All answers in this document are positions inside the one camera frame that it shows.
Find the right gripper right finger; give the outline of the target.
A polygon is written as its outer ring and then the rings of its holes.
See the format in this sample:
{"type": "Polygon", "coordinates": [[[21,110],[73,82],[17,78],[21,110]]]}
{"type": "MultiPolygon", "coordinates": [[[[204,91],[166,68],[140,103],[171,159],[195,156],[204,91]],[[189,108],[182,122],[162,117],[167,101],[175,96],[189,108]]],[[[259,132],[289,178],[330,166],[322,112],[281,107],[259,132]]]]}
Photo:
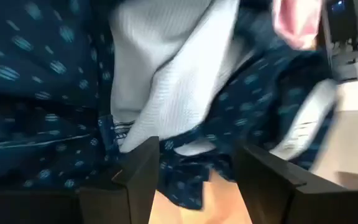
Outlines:
{"type": "Polygon", "coordinates": [[[233,169],[253,224],[358,224],[358,190],[245,144],[233,169]]]}

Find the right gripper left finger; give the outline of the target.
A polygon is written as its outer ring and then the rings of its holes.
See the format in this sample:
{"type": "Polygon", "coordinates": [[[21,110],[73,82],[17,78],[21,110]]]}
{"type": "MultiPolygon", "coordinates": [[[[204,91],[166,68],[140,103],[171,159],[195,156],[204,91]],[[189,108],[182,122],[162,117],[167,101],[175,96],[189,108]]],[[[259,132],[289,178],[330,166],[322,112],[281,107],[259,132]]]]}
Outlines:
{"type": "Polygon", "coordinates": [[[159,139],[152,136],[118,165],[79,189],[83,224],[149,224],[158,182],[159,139]]]}

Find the navy dotted shirt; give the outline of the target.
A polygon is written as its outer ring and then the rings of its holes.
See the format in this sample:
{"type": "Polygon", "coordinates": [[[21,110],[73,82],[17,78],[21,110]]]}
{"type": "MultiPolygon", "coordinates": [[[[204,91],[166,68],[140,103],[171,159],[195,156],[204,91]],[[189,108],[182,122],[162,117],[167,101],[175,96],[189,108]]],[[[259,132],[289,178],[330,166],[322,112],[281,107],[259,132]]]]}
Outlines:
{"type": "MultiPolygon", "coordinates": [[[[0,0],[0,190],[77,189],[115,165],[111,114],[115,50],[109,16],[126,0],[0,0]]],[[[160,139],[157,189],[203,206],[215,170],[234,180],[244,139],[309,169],[336,107],[325,55],[291,48],[272,24],[272,0],[239,0],[232,36],[247,58],[195,128],[160,139]]]]}

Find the beige fabric storage bin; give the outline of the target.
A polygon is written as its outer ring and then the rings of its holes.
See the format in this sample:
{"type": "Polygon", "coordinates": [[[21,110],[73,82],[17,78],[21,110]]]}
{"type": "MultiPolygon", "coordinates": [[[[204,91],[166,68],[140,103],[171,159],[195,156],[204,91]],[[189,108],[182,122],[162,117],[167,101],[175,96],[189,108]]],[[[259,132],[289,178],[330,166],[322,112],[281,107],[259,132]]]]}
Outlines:
{"type": "Polygon", "coordinates": [[[336,120],[312,171],[348,189],[358,190],[358,81],[339,86],[336,120]]]}

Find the white ribbed garment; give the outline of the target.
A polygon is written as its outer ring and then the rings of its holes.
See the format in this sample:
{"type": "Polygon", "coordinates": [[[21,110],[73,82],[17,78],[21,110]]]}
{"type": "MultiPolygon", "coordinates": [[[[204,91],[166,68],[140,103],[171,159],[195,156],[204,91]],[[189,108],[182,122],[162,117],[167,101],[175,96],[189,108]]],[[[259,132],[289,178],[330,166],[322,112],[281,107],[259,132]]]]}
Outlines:
{"type": "Polygon", "coordinates": [[[121,152],[201,124],[247,58],[232,33],[239,0],[126,0],[109,16],[115,65],[111,114],[121,152]]]}

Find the pink woven shirt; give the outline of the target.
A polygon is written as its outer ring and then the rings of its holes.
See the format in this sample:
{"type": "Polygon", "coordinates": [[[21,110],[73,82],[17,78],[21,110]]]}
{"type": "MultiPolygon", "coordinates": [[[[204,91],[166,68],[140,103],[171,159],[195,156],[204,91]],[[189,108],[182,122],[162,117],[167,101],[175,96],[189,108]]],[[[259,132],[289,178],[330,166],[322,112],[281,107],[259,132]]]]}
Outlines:
{"type": "Polygon", "coordinates": [[[273,0],[276,33],[294,49],[314,50],[323,0],[273,0]]]}

